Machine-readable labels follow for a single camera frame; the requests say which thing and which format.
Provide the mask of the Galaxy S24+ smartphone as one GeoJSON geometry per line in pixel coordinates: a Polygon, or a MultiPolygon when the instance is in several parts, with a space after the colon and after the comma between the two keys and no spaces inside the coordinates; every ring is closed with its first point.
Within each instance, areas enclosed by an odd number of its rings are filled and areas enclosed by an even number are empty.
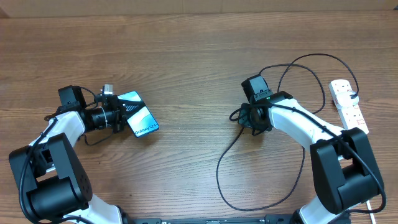
{"type": "MultiPolygon", "coordinates": [[[[133,102],[144,102],[141,96],[136,91],[118,95],[122,103],[132,104],[133,102]]],[[[147,106],[143,107],[136,114],[130,118],[126,118],[127,124],[131,128],[135,137],[141,138],[147,134],[153,133],[159,129],[159,124],[150,112],[147,106]]]]}

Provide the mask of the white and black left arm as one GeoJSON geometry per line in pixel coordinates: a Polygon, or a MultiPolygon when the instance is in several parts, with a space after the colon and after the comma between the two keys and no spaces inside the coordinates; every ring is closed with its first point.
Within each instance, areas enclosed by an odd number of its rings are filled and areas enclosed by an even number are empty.
{"type": "Polygon", "coordinates": [[[61,101],[49,125],[27,146],[12,151],[9,163],[21,210],[31,223],[134,223],[121,207],[93,193],[74,146],[86,134],[109,128],[111,134],[129,126],[139,138],[159,124],[136,91],[115,95],[105,84],[87,103],[82,86],[59,89],[61,101]]]}

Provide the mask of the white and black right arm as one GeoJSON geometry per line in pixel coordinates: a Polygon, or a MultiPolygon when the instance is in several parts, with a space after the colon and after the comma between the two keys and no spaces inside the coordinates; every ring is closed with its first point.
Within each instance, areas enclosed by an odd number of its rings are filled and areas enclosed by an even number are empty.
{"type": "Polygon", "coordinates": [[[343,129],[303,108],[292,95],[273,93],[261,75],[242,82],[248,99],[230,115],[252,135],[278,129],[310,151],[315,198],[291,215],[267,215],[266,223],[350,223],[357,205],[380,195],[372,213],[384,210],[386,192],[367,134],[343,129]]]}

